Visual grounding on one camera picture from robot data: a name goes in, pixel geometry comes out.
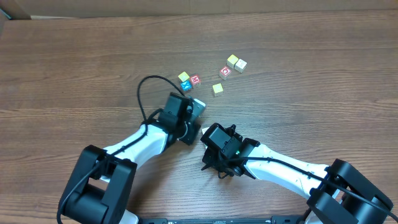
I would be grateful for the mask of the wooden block letter W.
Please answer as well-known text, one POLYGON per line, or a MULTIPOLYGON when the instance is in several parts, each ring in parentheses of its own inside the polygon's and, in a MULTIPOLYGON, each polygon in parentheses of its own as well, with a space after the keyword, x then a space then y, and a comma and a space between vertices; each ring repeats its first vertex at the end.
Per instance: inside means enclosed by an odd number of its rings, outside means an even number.
POLYGON ((201 130, 201 131, 202 131, 202 134, 205 134, 209 128, 210 128, 210 127, 203 128, 203 129, 201 130))

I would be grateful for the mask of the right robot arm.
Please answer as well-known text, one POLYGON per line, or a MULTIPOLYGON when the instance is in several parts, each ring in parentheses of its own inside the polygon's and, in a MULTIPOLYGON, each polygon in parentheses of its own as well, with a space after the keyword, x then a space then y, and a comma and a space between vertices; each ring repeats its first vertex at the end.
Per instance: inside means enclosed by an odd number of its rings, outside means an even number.
POLYGON ((244 138, 235 125, 215 123, 201 137, 206 146, 203 162, 224 179, 246 175, 273 182, 302 196, 308 210, 301 223, 383 223, 394 220, 393 203, 350 163, 335 159, 332 165, 303 162, 244 138))

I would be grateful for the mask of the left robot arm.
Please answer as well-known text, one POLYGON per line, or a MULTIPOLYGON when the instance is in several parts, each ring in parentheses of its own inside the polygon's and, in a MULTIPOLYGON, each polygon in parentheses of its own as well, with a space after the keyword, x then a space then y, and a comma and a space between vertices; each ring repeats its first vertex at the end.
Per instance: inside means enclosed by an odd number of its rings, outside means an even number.
POLYGON ((125 140, 104 149, 85 147, 60 198, 57 222, 68 217, 79 223, 138 224, 139 217, 126 208, 136 171, 177 141, 193 144, 205 108, 196 98, 171 93, 165 107, 125 140))

